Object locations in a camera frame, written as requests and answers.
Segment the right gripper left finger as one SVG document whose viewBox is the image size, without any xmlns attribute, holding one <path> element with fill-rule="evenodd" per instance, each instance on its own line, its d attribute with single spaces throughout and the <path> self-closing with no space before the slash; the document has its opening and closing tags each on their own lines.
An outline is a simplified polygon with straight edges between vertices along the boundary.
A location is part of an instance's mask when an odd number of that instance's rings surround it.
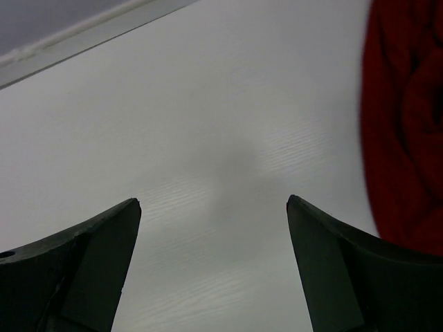
<svg viewBox="0 0 443 332">
<path fill-rule="evenodd" d="M 1 253 L 2 331 L 110 331 L 132 259 L 141 207 L 99 215 Z"/>
</svg>

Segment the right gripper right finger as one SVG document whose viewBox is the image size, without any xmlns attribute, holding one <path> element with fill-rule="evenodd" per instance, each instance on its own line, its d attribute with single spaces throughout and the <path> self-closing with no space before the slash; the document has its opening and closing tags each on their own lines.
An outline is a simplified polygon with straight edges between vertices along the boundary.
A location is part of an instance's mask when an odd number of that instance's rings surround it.
<svg viewBox="0 0 443 332">
<path fill-rule="evenodd" d="M 335 219 L 292 195 L 287 218 L 314 331 L 441 331 L 442 258 Z"/>
</svg>

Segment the dark red t shirt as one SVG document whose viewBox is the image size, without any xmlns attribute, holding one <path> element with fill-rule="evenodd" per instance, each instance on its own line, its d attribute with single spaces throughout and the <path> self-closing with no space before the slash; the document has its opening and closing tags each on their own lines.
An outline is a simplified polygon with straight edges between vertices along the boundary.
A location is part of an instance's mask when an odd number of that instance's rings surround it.
<svg viewBox="0 0 443 332">
<path fill-rule="evenodd" d="M 441 255 L 441 1 L 372 3 L 360 130 L 365 183 L 380 236 Z"/>
</svg>

